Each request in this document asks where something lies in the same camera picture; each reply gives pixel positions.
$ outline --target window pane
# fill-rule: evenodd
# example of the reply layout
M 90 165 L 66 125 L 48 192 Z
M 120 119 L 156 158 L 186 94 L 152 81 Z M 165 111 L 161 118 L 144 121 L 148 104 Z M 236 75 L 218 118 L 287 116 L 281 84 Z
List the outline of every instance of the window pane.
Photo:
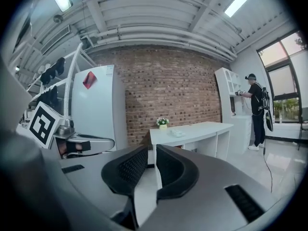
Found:
M 307 48 L 306 41 L 300 32 L 291 34 L 290 36 L 281 40 L 283 46 L 289 55 L 292 55 L 296 52 L 305 50 Z
M 270 71 L 269 77 L 275 96 L 296 92 L 293 76 L 289 66 Z
M 259 51 L 263 65 L 269 67 L 275 63 L 287 59 L 287 55 L 283 50 L 280 42 L 277 42 L 264 50 Z
M 274 111 L 275 122 L 279 122 L 280 115 L 282 116 L 282 121 L 298 121 L 298 98 L 274 101 Z

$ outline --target white desk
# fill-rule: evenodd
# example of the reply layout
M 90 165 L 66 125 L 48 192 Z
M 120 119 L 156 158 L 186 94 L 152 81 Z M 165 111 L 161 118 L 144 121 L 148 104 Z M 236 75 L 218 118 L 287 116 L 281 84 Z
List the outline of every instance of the white desk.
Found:
M 171 127 L 166 130 L 150 129 L 158 188 L 161 188 L 161 180 L 156 166 L 156 145 L 181 146 L 185 150 L 196 150 L 200 154 L 227 160 L 230 128 L 232 126 L 233 124 L 201 122 Z M 185 133 L 185 136 L 180 138 L 172 136 L 170 131 L 173 129 Z

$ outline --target brick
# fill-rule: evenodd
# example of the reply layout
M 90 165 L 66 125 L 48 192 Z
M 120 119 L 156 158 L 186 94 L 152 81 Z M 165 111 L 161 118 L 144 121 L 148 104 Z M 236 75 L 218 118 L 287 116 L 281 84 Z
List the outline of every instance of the brick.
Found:
M 228 64 L 194 51 L 167 46 L 122 47 L 90 54 L 99 65 L 114 64 L 126 87 L 130 145 L 140 143 L 156 119 L 169 126 L 221 122 L 214 72 Z

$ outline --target flower pot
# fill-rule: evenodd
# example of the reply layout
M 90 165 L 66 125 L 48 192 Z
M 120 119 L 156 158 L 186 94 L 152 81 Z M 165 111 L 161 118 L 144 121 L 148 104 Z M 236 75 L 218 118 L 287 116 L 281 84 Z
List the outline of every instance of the flower pot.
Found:
M 159 125 L 159 129 L 166 130 L 167 129 L 167 124 Z

